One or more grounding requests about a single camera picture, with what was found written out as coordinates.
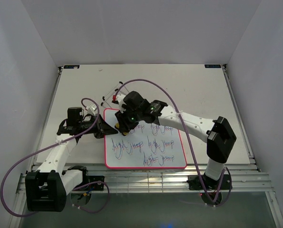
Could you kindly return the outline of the round yellow black eraser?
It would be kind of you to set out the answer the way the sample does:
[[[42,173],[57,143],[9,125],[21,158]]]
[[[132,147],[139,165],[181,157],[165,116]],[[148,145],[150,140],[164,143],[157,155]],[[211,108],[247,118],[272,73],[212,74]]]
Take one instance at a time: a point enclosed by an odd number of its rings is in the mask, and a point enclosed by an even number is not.
[[[124,132],[124,131],[120,128],[119,123],[116,123],[116,124],[115,124],[115,128],[116,128],[123,136],[127,136],[127,135],[128,135],[128,132]]]

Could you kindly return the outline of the pink framed whiteboard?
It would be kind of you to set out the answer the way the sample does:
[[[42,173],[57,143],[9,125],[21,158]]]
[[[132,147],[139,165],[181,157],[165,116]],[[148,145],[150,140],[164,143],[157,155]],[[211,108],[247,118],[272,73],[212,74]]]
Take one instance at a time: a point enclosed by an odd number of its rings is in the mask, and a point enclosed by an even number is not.
[[[110,169],[184,169],[187,166],[180,132],[140,121],[128,135],[104,137],[105,165]]]

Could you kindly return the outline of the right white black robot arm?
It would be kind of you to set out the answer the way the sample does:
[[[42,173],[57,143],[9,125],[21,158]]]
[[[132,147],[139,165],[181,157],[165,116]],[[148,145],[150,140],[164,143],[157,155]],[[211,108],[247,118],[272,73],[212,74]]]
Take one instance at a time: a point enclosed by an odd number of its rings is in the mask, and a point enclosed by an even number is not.
[[[188,113],[180,113],[165,102],[147,101],[138,92],[127,95],[114,95],[112,102],[119,106],[115,116],[115,128],[123,135],[135,129],[140,121],[171,127],[187,132],[206,143],[206,154],[209,158],[202,181],[206,189],[214,189],[221,183],[224,165],[237,137],[224,117],[206,119]]]

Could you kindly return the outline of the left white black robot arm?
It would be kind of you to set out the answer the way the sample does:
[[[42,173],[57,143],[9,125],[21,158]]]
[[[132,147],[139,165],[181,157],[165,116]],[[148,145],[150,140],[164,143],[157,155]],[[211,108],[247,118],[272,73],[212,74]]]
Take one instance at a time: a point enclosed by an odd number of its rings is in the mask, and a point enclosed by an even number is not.
[[[117,134],[117,130],[104,121],[100,114],[87,114],[81,107],[70,107],[67,118],[59,125],[56,146],[36,171],[28,172],[25,177],[27,207],[29,211],[61,212],[67,201],[67,195],[75,188],[88,189],[90,178],[84,166],[64,167],[80,138],[93,134],[96,139]]]

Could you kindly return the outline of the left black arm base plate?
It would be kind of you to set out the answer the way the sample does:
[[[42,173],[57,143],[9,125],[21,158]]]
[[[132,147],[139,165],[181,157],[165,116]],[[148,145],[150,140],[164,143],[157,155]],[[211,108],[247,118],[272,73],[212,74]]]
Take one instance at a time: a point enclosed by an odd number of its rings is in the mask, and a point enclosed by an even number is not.
[[[83,184],[97,182],[97,181],[104,182],[105,176],[87,176],[86,181]],[[89,190],[102,191],[103,189],[104,189],[104,184],[102,183],[93,183],[82,188],[82,190],[85,191],[89,191]]]

